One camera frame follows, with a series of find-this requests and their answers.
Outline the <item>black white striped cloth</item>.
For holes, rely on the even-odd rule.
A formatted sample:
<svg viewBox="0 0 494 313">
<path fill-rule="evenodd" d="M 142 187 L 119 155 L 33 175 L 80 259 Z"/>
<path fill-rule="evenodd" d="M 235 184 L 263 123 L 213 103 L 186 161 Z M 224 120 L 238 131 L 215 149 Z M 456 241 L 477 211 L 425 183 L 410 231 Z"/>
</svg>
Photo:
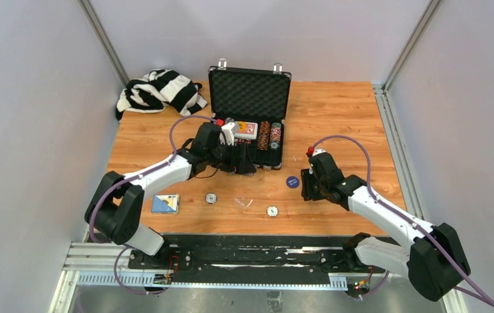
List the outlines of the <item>black white striped cloth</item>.
<svg viewBox="0 0 494 313">
<path fill-rule="evenodd" d="M 173 108 L 182 117 L 204 109 L 208 102 L 200 94 L 201 83 L 172 69 L 153 69 L 142 78 L 130 80 L 116 103 L 118 121 L 125 112 L 161 113 Z"/>
</svg>

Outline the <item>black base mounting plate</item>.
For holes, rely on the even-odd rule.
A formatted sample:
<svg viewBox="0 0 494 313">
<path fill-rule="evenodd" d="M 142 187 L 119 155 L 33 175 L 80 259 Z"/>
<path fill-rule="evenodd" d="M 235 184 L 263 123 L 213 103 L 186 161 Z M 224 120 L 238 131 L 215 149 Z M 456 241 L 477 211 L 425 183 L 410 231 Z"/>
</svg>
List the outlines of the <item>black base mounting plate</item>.
<svg viewBox="0 0 494 313">
<path fill-rule="evenodd" d="M 169 234 L 154 256 L 132 250 L 130 269 L 170 274 L 175 283 L 322 285 L 330 274 L 376 278 L 383 269 L 350 267 L 347 236 Z"/>
</svg>

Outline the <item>red green chip row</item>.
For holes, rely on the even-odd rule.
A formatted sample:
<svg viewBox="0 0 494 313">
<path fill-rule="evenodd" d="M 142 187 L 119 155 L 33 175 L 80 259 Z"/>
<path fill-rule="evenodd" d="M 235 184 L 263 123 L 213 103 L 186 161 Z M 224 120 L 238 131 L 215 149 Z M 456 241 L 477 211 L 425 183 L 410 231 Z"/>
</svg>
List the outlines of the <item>red green chip row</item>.
<svg viewBox="0 0 494 313">
<path fill-rule="evenodd" d="M 270 128 L 270 142 L 279 142 L 281 145 L 281 136 L 282 136 L 282 124 L 281 123 L 272 123 Z"/>
</svg>

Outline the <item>orange black chip row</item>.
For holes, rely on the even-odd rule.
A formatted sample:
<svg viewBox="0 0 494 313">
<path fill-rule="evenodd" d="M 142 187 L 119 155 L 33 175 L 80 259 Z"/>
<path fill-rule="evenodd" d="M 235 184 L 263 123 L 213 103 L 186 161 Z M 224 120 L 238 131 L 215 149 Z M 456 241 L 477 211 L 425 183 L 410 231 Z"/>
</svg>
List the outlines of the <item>orange black chip row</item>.
<svg viewBox="0 0 494 313">
<path fill-rule="evenodd" d="M 262 121 L 260 123 L 258 139 L 257 139 L 257 149 L 261 151 L 266 151 L 268 149 L 270 141 L 270 129 L 271 125 L 269 121 Z"/>
</svg>

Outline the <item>grey white poker chip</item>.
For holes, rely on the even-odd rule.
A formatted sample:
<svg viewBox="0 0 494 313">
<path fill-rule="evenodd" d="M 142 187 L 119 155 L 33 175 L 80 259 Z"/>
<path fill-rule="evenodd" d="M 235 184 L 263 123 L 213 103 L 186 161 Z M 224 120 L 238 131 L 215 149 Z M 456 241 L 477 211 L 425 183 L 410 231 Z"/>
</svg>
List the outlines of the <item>grey white poker chip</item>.
<svg viewBox="0 0 494 313">
<path fill-rule="evenodd" d="M 206 195 L 206 202 L 208 204 L 214 204 L 217 201 L 217 195 L 215 193 L 209 193 Z"/>
<path fill-rule="evenodd" d="M 279 210 L 275 206 L 269 206 L 267 208 L 267 211 L 266 212 L 267 212 L 267 215 L 270 216 L 270 217 L 276 217 L 279 214 Z"/>
</svg>

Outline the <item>clear dealer button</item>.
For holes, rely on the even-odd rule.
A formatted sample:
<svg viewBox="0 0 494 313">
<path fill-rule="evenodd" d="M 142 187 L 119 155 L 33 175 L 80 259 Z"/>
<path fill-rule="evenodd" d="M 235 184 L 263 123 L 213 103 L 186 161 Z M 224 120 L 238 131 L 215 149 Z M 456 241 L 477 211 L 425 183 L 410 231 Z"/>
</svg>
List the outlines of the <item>clear dealer button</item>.
<svg viewBox="0 0 494 313">
<path fill-rule="evenodd" d="M 244 210 L 251 206 L 251 204 L 253 203 L 253 199 L 244 196 L 236 196 L 232 200 L 232 203 L 236 209 Z"/>
</svg>

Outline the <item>blue small blind button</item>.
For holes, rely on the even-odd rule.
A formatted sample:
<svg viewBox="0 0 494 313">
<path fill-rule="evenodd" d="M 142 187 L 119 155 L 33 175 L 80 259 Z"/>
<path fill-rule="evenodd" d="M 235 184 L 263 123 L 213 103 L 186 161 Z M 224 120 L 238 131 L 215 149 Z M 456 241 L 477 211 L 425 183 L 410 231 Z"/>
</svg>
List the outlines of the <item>blue small blind button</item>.
<svg viewBox="0 0 494 313">
<path fill-rule="evenodd" d="M 289 176 L 286 178 L 286 185 L 288 188 L 298 188 L 300 183 L 300 179 L 296 176 Z"/>
</svg>

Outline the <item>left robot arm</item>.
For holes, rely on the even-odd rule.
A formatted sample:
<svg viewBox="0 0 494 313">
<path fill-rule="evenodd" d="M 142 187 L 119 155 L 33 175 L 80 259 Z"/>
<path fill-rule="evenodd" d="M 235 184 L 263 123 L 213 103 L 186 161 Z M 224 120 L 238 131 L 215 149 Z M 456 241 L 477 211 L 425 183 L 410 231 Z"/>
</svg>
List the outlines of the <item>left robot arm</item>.
<svg viewBox="0 0 494 313">
<path fill-rule="evenodd" d="M 152 268 L 165 268 L 170 252 L 162 247 L 164 237 L 140 222 L 144 201 L 196 177 L 207 167 L 236 170 L 234 159 L 239 149 L 235 135 L 239 130 L 237 122 L 205 122 L 188 144 L 175 148 L 166 159 L 125 175 L 109 171 L 100 180 L 84 220 L 111 242 L 142 251 Z"/>
</svg>

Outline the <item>red playing card deck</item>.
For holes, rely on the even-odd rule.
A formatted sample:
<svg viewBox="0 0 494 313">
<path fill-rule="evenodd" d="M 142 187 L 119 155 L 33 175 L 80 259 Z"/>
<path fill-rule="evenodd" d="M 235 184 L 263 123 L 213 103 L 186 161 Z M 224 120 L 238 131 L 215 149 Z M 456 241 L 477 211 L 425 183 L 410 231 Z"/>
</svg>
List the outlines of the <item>red playing card deck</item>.
<svg viewBox="0 0 494 313">
<path fill-rule="evenodd" d="M 258 136 L 258 124 L 257 123 L 252 123 L 252 122 L 246 122 L 249 125 L 249 133 L 247 134 L 240 134 L 238 131 L 235 134 L 236 138 L 243 139 L 243 140 L 255 140 Z"/>
</svg>

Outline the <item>blue card deck box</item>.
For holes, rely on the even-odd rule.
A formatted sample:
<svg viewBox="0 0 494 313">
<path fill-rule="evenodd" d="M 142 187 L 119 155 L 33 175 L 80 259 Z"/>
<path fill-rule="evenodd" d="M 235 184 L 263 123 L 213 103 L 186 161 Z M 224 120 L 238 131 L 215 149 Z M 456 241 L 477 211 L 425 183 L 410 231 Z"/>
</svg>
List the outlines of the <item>blue card deck box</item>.
<svg viewBox="0 0 494 313">
<path fill-rule="evenodd" d="M 151 213 L 153 214 L 178 214 L 179 195 L 156 195 L 152 198 Z"/>
</svg>

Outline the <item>black poker set case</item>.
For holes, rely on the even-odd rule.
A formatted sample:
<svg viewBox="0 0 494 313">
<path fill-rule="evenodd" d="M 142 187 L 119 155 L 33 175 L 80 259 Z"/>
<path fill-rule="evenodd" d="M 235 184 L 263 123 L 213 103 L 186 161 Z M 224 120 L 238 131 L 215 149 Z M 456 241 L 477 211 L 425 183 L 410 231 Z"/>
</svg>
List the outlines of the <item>black poker set case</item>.
<svg viewBox="0 0 494 313">
<path fill-rule="evenodd" d="M 281 125 L 277 149 L 258 149 L 251 140 L 248 153 L 258 168 L 279 170 L 283 165 L 285 119 L 292 74 L 251 68 L 211 66 L 208 69 L 211 111 L 218 119 L 231 118 Z"/>
</svg>

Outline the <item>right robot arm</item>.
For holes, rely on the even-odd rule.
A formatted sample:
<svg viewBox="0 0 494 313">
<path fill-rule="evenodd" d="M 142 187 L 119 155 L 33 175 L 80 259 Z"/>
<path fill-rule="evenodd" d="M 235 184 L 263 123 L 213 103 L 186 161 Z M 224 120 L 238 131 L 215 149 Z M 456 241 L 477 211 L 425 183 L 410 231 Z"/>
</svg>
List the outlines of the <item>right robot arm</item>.
<svg viewBox="0 0 494 313">
<path fill-rule="evenodd" d="M 309 168 L 301 171 L 305 201 L 327 200 L 360 215 L 394 240 L 387 243 L 358 233 L 343 244 L 339 263 L 353 272 L 373 266 L 409 280 L 430 301 L 438 301 L 469 275 L 471 269 L 459 236 L 447 223 L 438 226 L 380 198 L 357 175 L 343 175 L 327 151 L 310 147 Z"/>
</svg>

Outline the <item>yellow big blind button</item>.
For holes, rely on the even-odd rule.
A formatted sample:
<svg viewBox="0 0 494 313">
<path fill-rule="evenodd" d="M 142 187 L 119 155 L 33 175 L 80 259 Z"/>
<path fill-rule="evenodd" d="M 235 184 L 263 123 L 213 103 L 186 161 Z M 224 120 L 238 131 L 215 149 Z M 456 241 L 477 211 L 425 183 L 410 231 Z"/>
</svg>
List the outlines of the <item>yellow big blind button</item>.
<svg viewBox="0 0 494 313">
<path fill-rule="evenodd" d="M 249 125 L 246 122 L 237 122 L 237 125 L 239 126 L 238 133 L 240 134 L 247 134 L 249 133 Z"/>
</svg>

